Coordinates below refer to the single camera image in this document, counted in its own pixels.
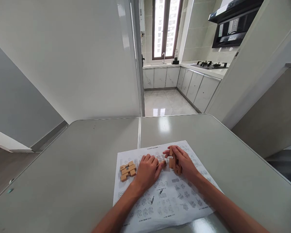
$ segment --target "hand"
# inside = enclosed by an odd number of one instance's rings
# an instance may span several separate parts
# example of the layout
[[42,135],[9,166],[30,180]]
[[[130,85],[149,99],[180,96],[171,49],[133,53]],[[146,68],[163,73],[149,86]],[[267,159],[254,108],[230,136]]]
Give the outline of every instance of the hand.
[[143,195],[157,181],[164,164],[160,163],[156,168],[157,165],[158,159],[154,155],[147,154],[142,156],[137,174],[131,183],[140,195]]
[[[187,178],[187,180],[190,182],[195,180],[199,171],[194,166],[189,155],[179,146],[169,146],[167,148],[170,149],[170,147],[172,147],[173,152],[176,154],[177,158],[179,159],[179,164],[182,167],[182,173],[185,176],[185,178]],[[164,151],[163,154],[165,155],[165,158],[170,156],[169,150]]]

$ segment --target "window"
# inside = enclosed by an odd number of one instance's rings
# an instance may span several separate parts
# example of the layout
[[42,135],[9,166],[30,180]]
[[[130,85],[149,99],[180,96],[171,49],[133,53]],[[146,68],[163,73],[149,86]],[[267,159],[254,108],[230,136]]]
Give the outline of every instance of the window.
[[183,0],[153,0],[152,60],[175,57]]

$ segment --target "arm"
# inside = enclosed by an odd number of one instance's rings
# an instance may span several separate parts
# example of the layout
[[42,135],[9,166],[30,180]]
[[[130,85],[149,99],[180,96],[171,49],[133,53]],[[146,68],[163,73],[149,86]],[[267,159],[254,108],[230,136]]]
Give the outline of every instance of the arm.
[[153,155],[150,156],[150,154],[147,154],[142,157],[134,180],[128,186],[123,196],[95,227],[92,233],[120,231],[134,204],[139,200],[144,192],[157,181],[164,164],[160,163],[158,167],[156,167],[157,165],[158,159]]
[[[172,146],[172,150],[179,159],[185,178],[198,188],[199,192],[219,212],[234,232],[268,232],[262,225],[203,177],[184,150],[178,146]],[[169,156],[169,150],[164,151],[163,154],[167,158]]]

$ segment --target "instruction sheet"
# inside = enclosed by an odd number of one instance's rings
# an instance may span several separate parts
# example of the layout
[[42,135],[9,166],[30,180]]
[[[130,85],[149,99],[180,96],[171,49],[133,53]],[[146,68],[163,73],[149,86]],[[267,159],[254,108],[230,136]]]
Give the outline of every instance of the instruction sheet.
[[137,201],[124,222],[122,232],[150,232],[165,227],[181,225],[213,213],[213,209],[197,188],[183,175],[176,175],[169,168],[169,158],[163,151],[170,145],[178,145],[191,158],[197,170],[219,190],[187,141],[171,142],[148,148],[120,152],[117,154],[113,205],[120,199],[134,177],[120,181],[120,166],[133,161],[137,168],[143,155],[154,155],[159,162],[165,160],[167,166],[162,170],[157,182]]

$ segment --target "window frame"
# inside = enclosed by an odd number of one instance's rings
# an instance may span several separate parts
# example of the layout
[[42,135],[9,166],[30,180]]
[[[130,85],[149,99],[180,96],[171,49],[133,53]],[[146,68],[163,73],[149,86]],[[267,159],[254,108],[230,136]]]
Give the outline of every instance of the window frame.
[[[162,48],[162,53],[160,57],[154,57],[154,42],[155,42],[155,2],[156,0],[153,0],[152,4],[152,60],[162,60],[164,59],[163,53],[166,54],[166,44],[167,44],[167,33],[168,33],[168,22],[169,22],[169,12],[170,12],[170,3],[171,0],[165,0],[165,7],[164,7],[164,20],[163,20],[163,33],[161,39],[161,48]],[[176,51],[176,46],[178,42],[178,34],[179,34],[179,27],[180,27],[180,19],[181,19],[181,13],[182,13],[182,5],[183,5],[183,0],[180,0],[179,3],[179,9],[178,9],[178,19],[177,19],[177,27],[176,27],[176,34],[175,34],[175,42],[174,42],[174,47],[172,50],[172,55],[171,56],[165,56],[165,59],[173,59],[175,57],[175,51]]]

